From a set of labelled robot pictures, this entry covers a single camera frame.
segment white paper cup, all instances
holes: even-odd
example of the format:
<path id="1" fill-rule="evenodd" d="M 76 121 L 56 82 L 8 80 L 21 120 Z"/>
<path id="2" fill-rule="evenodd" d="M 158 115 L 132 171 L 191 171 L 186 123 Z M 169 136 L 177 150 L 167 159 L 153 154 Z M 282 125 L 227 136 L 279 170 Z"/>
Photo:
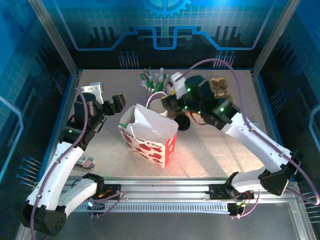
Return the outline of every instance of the white paper cup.
<path id="1" fill-rule="evenodd" d="M 161 99 L 156 99 L 151 102 L 150 110 L 160 114 L 161 116 L 166 117 L 168 115 L 168 110 L 165 109 L 164 105 L 161 102 Z"/>

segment white paper bag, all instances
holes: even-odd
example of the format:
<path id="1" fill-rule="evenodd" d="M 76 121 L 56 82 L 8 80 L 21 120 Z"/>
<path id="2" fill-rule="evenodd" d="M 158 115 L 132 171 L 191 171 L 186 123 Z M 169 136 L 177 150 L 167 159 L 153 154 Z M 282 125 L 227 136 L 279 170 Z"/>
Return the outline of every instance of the white paper bag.
<path id="1" fill-rule="evenodd" d="M 137 104 L 122 116 L 119 130 L 130 150 L 165 167 L 176 143 L 178 124 Z"/>

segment gray tabletop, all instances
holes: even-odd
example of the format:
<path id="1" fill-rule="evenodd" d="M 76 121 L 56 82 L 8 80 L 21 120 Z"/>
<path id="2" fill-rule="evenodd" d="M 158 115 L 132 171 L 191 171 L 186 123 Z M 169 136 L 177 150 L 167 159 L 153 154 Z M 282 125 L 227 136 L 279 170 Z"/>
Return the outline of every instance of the gray tabletop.
<path id="1" fill-rule="evenodd" d="M 168 70 L 172 75 L 179 70 Z M 91 173 L 104 177 L 227 177 L 236 171 L 248 172 L 263 167 L 263 164 L 236 139 L 210 125 L 197 125 L 191 120 L 187 131 L 178 131 L 174 154 L 166 168 L 161 168 L 128 150 L 118 129 L 124 112 L 131 106 L 145 105 L 147 92 L 140 86 L 141 70 L 84 70 L 79 86 L 93 82 L 104 85 L 104 100 L 123 93 L 126 106 L 122 113 L 109 116 L 100 133 L 96 134 L 84 154 L 96 160 Z M 261 109 L 249 70 L 237 70 L 241 81 L 246 113 L 252 122 L 259 123 L 266 132 Z M 193 70 L 187 77 L 202 75 L 206 79 L 224 77 L 228 92 L 234 103 L 240 106 L 235 80 L 228 70 Z M 83 176 L 88 170 L 75 168 L 71 176 Z"/>

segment glass panel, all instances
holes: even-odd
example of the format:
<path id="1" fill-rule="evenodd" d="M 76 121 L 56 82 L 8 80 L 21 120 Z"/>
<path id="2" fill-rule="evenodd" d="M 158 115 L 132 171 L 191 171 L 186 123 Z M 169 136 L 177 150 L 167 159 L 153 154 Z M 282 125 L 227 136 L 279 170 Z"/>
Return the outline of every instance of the glass panel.
<path id="1" fill-rule="evenodd" d="M 302 0 L 261 71 L 283 144 L 320 189 L 320 3 Z M 310 189 L 301 176 L 300 190 Z M 319 212 L 307 208 L 320 234 Z"/>
<path id="2" fill-rule="evenodd" d="M 20 134 L 17 115 L 0 101 L 0 238 L 15 239 L 14 205 L 37 180 L 70 74 L 28 0 L 0 1 L 0 35 L 0 96 L 23 124 Z"/>
<path id="3" fill-rule="evenodd" d="M 252 68 L 287 0 L 43 2 L 80 69 L 138 69 Z"/>

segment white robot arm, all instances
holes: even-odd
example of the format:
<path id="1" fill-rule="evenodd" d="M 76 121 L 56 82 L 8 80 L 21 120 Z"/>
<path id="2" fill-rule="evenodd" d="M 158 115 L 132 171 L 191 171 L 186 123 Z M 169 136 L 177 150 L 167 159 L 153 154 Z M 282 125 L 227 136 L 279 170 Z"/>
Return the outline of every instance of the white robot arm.
<path id="1" fill-rule="evenodd" d="M 299 162 L 289 149 L 280 146 L 264 132 L 253 126 L 249 119 L 244 121 L 240 109 L 227 99 L 215 99 L 210 84 L 201 76 L 185 79 L 181 73 L 171 76 L 168 89 L 171 94 L 162 98 L 165 108 L 173 112 L 188 111 L 200 114 L 203 120 L 232 136 L 257 156 L 265 167 L 249 172 L 235 172 L 227 181 L 230 194 L 237 198 L 239 193 L 250 190 L 266 189 L 275 195 L 282 195 L 290 178 L 297 170 L 284 158 L 284 154 Z M 256 131 L 265 141 L 276 146 L 283 153 L 280 155 L 269 144 L 253 133 Z"/>
<path id="2" fill-rule="evenodd" d="M 81 96 L 77 97 L 74 115 L 63 129 L 54 157 L 40 182 L 26 201 L 18 202 L 15 206 L 16 215 L 28 228 L 32 225 L 31 218 L 35 210 L 34 229 L 50 236 L 61 231 L 69 214 L 83 201 L 88 198 L 108 197 L 104 178 L 92 173 L 83 176 L 75 187 L 61 195 L 72 168 L 97 133 L 97 126 L 103 125 L 105 116 L 120 113 L 126 104 L 123 94 L 114 95 L 113 103 L 103 101 L 103 85 L 99 82 L 82 87 L 81 92 L 83 99 Z"/>

